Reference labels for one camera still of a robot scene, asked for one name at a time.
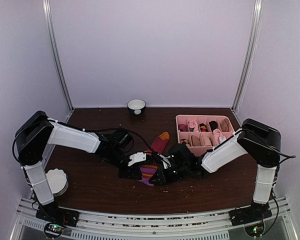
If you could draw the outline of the pink divided organizer box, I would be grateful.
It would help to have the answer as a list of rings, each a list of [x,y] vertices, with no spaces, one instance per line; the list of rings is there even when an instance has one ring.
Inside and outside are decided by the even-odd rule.
[[[208,150],[213,149],[217,147],[214,137],[213,137],[213,132],[211,131],[211,128],[209,126],[210,121],[216,121],[218,124],[218,129],[221,130],[220,126],[220,121],[223,119],[228,119],[230,122],[230,119],[227,116],[224,115],[189,115],[189,114],[179,114],[175,117],[175,122],[176,122],[176,133],[177,133],[177,142],[180,144],[180,139],[188,139],[188,141],[191,143],[191,146],[188,146],[189,150],[197,157],[203,155],[206,153]],[[191,120],[195,120],[198,122],[198,126],[200,123],[204,123],[208,129],[208,132],[201,132],[200,129],[199,131],[194,131],[191,132],[189,131],[179,131],[178,130],[178,125],[179,124],[185,124],[188,127],[188,122]],[[222,133],[225,135],[226,139],[230,138],[233,133],[235,132],[234,127],[231,126],[231,131],[229,132],[223,132]],[[192,141],[191,141],[191,135],[197,136],[200,139],[201,146],[192,146]],[[212,146],[204,146],[203,145],[203,137],[209,137],[210,140],[212,141]]]

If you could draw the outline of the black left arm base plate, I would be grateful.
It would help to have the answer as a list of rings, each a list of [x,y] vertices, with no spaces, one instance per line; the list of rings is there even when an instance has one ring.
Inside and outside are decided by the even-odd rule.
[[[58,208],[57,210],[38,209],[35,217],[60,226],[76,227],[80,213],[76,210]]]

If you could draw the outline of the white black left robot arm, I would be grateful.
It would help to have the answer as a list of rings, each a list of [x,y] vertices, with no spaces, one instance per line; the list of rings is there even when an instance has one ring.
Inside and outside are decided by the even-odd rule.
[[[138,164],[146,160],[146,153],[128,156],[124,151],[134,134],[122,127],[112,129],[110,134],[88,131],[57,121],[39,110],[15,133],[12,155],[25,172],[39,204],[43,206],[43,215],[51,222],[57,222],[62,218],[62,211],[55,206],[55,197],[42,165],[46,146],[63,146],[96,154],[117,167],[120,178],[141,180],[142,171]]]

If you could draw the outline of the purple orange striped sock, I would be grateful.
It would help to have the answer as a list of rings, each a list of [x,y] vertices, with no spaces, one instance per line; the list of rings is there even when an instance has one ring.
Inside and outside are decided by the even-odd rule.
[[[169,140],[170,140],[170,134],[167,131],[165,131],[155,138],[155,140],[151,144],[151,148],[155,152],[162,154],[164,152],[166,146],[168,145]],[[153,187],[154,184],[150,183],[149,180],[157,172],[158,164],[154,161],[152,161],[150,163],[141,164],[140,170],[142,173],[142,179],[139,180],[139,182],[141,182],[147,186]]]

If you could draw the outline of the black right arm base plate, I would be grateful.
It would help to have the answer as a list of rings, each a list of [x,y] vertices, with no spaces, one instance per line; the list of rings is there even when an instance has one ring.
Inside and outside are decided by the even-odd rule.
[[[260,222],[272,216],[272,211],[266,209],[254,209],[251,206],[245,208],[237,208],[229,212],[229,218],[232,226],[246,225],[253,222]]]

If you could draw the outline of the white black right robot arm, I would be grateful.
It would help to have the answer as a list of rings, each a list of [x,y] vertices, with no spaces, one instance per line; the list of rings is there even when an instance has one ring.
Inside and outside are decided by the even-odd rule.
[[[149,179],[163,186],[182,179],[187,174],[212,174],[243,156],[250,155],[257,163],[253,205],[246,210],[249,220],[258,220],[269,201],[278,165],[280,164],[281,133],[268,125],[247,118],[231,137],[201,156],[195,156],[184,143],[172,146],[167,159],[156,155],[158,169]]]

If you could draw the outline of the tan ribbed sock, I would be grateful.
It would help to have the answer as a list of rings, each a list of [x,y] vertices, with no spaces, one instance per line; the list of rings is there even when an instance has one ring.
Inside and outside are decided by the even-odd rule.
[[[224,118],[220,121],[220,128],[222,132],[230,132],[232,130],[230,121],[227,118]]]

